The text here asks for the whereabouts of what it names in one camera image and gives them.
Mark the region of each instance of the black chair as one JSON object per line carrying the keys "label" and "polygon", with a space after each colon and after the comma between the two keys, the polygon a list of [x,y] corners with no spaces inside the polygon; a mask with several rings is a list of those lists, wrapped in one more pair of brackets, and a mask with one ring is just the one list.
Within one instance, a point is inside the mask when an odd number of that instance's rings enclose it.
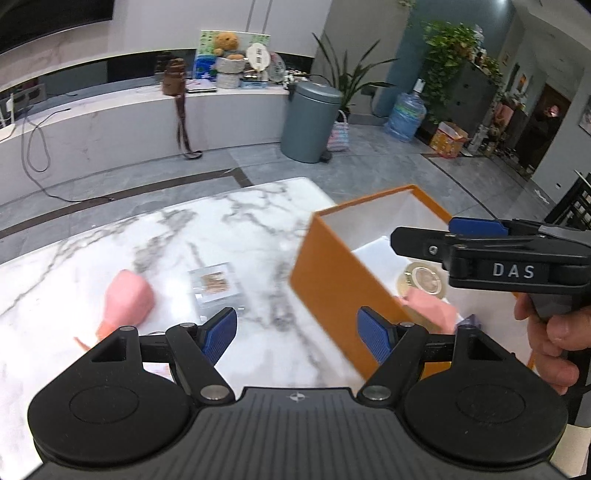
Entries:
{"label": "black chair", "polygon": [[546,223],[591,230],[591,173],[580,176],[544,219]]}

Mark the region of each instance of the small bag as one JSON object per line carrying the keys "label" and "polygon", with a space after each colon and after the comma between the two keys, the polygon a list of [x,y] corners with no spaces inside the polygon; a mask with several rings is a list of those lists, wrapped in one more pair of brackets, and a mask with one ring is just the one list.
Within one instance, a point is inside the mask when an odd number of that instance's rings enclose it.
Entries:
{"label": "small bag", "polygon": [[329,152],[342,152],[349,149],[349,123],[345,113],[342,110],[339,110],[339,113],[343,116],[343,121],[339,122],[337,119],[333,125],[329,143],[326,146]]}
{"label": "small bag", "polygon": [[185,112],[185,68],[186,64],[183,59],[173,59],[168,62],[162,80],[162,93],[174,97],[177,108],[177,144],[179,150],[186,159],[197,160],[201,158],[203,152],[201,150],[193,150],[189,143]]}
{"label": "small bag", "polygon": [[185,91],[185,62],[172,59],[166,65],[162,80],[162,93],[169,96],[182,95]]}

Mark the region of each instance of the gray trash can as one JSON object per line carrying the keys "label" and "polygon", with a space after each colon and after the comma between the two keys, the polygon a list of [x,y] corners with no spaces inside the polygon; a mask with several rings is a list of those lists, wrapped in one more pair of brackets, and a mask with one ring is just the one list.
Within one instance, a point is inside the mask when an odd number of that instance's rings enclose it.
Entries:
{"label": "gray trash can", "polygon": [[286,157],[317,163],[326,151],[342,94],[328,85],[298,82],[281,137]]}

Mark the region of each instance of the marble table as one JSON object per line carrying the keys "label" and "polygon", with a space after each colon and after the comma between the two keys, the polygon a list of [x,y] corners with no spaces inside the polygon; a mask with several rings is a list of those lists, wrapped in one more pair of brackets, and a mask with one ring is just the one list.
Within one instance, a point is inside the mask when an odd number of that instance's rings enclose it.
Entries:
{"label": "marble table", "polygon": [[290,289],[287,279],[311,212],[333,202],[291,179],[194,200],[97,228],[0,266],[0,478],[40,460],[27,427],[33,396],[84,352],[115,274],[143,275],[157,305],[141,335],[195,322],[188,272],[230,262],[248,299],[217,365],[246,385],[357,390],[362,379]]}

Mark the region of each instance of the blue water bottle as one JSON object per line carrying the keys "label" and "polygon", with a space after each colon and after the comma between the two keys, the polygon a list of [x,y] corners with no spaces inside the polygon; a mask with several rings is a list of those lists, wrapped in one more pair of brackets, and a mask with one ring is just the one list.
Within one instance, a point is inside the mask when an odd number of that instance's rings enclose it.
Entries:
{"label": "blue water bottle", "polygon": [[384,125],[387,133],[403,142],[410,142],[427,115],[427,108],[419,97],[425,81],[418,79],[412,93],[398,95],[390,118]]}

